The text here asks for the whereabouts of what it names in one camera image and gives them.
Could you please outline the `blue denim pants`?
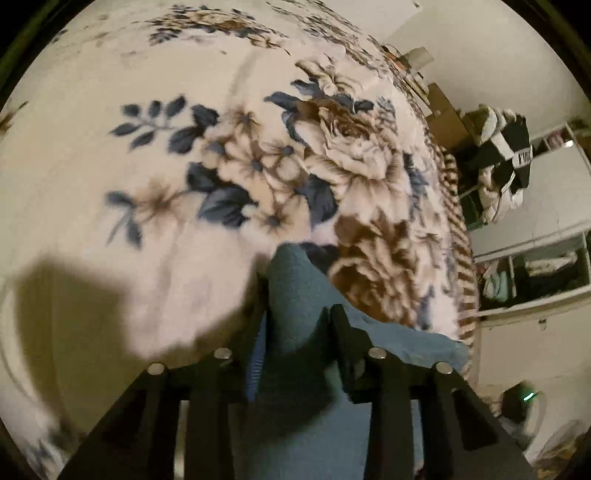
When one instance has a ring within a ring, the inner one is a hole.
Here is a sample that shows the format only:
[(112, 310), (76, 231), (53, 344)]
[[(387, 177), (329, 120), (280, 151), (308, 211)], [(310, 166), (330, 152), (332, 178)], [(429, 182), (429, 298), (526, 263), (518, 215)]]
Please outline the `blue denim pants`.
[(459, 341), (356, 310), (304, 250), (283, 244), (267, 270), (270, 317), (256, 400), (235, 436), (239, 479), (360, 479), (365, 469), (370, 405), (342, 390), (329, 330), (329, 310), (341, 304), (353, 327), (406, 363), (445, 361), (462, 371), (468, 348)]

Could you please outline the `black device with green light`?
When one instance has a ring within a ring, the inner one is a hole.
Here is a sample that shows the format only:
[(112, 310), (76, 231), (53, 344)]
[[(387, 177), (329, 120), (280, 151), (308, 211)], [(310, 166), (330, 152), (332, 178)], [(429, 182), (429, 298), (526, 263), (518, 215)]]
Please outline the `black device with green light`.
[[(526, 430), (534, 405), (537, 404), (538, 417), (534, 430)], [(513, 438), (522, 452), (525, 452), (538, 435), (545, 418), (547, 398), (529, 381), (521, 381), (505, 390), (501, 396), (500, 414), (497, 419)]]

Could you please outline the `white shelf unit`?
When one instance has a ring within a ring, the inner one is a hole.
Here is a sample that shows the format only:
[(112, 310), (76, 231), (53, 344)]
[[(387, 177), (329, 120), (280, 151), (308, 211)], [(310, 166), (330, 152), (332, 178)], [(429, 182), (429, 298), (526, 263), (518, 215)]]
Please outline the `white shelf unit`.
[(590, 293), (590, 129), (573, 119), (532, 149), (522, 205), (471, 233), (485, 319)]

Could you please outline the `black and white clothes pile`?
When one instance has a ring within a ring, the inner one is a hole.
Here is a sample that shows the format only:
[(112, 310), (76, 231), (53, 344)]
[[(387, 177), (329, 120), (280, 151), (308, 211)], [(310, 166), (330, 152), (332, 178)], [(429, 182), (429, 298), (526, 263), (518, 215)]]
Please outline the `black and white clothes pile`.
[(530, 185), (533, 147), (526, 118), (481, 104), (463, 116), (473, 144), (457, 155), (461, 200), (471, 230), (519, 209)]

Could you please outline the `brown cardboard box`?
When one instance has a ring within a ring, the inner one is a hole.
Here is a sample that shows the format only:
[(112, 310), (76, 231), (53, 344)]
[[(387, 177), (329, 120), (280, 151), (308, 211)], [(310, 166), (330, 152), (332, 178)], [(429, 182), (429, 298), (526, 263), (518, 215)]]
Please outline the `brown cardboard box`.
[(472, 136), (448, 97), (436, 83), (428, 87), (432, 114), (427, 117), (427, 121), (436, 143), (451, 152), (472, 145)]

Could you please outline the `floral cream bed blanket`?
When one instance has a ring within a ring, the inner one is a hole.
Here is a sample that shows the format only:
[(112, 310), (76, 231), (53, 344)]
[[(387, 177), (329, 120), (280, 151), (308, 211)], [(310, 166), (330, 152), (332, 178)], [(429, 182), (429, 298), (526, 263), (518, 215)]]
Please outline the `floral cream bed blanket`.
[(242, 327), (280, 245), (470, 366), (454, 181), (393, 56), (320, 1), (95, 1), (1, 112), (1, 420), (59, 476), (146, 364)]

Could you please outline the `white box on bed edge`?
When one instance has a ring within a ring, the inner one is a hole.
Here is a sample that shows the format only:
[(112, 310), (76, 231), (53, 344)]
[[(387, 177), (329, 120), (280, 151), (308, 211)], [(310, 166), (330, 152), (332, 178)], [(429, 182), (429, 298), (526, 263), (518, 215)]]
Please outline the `white box on bed edge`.
[(407, 62), (408, 68), (416, 72), (425, 68), (434, 61), (434, 57), (424, 46), (413, 48), (409, 52), (405, 53), (403, 58)]

